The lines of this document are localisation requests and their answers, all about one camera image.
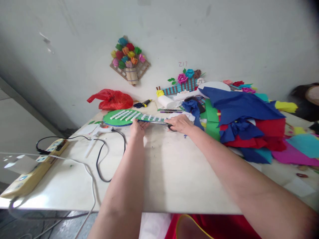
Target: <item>power strip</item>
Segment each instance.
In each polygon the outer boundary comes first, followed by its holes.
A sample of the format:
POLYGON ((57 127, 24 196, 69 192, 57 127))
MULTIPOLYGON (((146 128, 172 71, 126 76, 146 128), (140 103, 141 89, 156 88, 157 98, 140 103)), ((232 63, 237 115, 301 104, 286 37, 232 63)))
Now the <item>power strip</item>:
POLYGON ((18 177, 1 195, 2 198, 24 197, 31 193, 37 186, 43 176, 54 164, 57 158, 50 155, 59 156, 69 145, 66 139, 58 139, 54 141, 46 151, 51 152, 48 156, 40 156, 37 158, 39 164, 28 174, 22 174, 18 177))

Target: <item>white paper roll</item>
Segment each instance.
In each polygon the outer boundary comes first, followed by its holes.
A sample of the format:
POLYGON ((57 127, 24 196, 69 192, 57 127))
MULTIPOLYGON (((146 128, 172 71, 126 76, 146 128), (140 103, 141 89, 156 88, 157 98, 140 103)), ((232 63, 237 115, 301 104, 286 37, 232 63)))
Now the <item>white paper roll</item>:
POLYGON ((159 103, 166 109, 173 109, 176 107, 176 102, 167 96, 160 96, 157 98, 159 103))
POLYGON ((18 156, 16 159, 15 162, 8 163, 4 168, 18 174, 28 174, 38 165, 37 161, 26 155, 18 156))

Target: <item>person's left hand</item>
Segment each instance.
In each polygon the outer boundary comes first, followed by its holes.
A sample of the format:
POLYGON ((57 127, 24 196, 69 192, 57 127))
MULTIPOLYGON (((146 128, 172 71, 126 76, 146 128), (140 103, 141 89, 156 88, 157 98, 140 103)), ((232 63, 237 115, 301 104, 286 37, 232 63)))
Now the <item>person's left hand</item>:
POLYGON ((137 119, 133 120, 131 125, 131 137, 143 138, 145 135, 145 129, 150 125, 150 122, 143 122, 137 119))

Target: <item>handwritten number 217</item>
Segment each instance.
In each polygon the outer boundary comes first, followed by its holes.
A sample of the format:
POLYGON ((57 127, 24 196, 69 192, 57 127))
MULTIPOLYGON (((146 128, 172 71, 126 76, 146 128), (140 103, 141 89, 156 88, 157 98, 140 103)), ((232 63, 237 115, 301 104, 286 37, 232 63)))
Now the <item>handwritten number 217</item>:
POLYGON ((187 61, 179 62, 179 66, 180 66, 180 67, 183 67, 183 66, 184 66, 184 64, 185 64, 185 66, 187 66, 187 61))

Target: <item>person's right hand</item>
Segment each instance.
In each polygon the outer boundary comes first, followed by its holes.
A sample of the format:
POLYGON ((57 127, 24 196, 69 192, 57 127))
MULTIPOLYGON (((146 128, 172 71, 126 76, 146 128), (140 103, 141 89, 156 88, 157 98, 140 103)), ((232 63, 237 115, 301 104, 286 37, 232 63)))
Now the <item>person's right hand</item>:
POLYGON ((173 125, 172 130, 177 130, 180 133, 187 134, 193 127, 193 123, 187 118, 186 115, 179 115, 171 119, 164 120, 166 123, 173 125))

